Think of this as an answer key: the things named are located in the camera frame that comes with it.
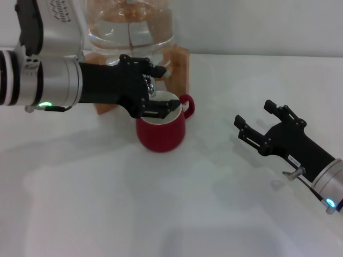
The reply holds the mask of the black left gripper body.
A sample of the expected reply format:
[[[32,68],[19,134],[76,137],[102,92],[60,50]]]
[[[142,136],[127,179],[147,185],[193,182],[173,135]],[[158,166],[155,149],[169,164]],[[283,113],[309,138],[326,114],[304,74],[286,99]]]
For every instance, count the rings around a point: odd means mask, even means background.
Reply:
[[[126,65],[79,64],[82,74],[80,103],[118,104],[131,117],[142,116],[148,89],[143,75]]]

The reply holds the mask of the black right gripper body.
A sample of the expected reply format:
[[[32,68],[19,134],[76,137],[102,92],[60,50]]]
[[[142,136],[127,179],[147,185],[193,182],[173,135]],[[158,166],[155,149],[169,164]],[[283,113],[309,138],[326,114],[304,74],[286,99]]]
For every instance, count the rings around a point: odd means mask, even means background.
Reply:
[[[305,178],[312,182],[335,158],[304,133],[300,123],[279,123],[265,134],[270,139],[268,155],[285,159],[294,168],[296,162],[305,168]]]

